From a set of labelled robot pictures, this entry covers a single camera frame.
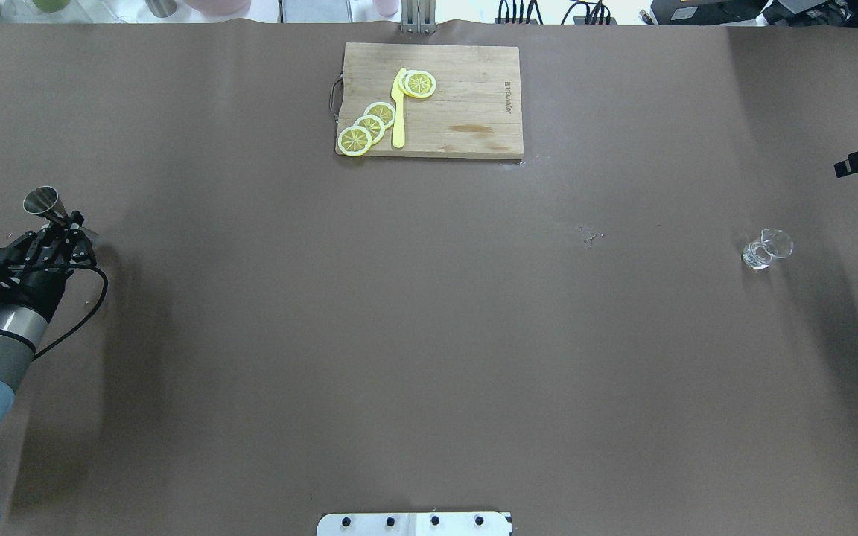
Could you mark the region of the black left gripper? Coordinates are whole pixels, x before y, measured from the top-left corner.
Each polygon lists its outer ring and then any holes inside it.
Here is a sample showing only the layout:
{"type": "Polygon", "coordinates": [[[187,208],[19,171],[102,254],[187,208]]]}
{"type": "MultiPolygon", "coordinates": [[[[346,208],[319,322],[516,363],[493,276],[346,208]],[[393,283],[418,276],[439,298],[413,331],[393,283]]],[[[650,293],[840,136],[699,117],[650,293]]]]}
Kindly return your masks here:
{"type": "Polygon", "coordinates": [[[97,266],[92,234],[84,227],[84,217],[72,211],[67,221],[54,227],[52,264],[45,251],[50,230],[28,231],[7,245],[9,269],[28,269],[19,275],[19,284],[4,294],[4,304],[33,310],[42,318],[52,318],[62,301],[67,281],[75,266],[97,266]]]}

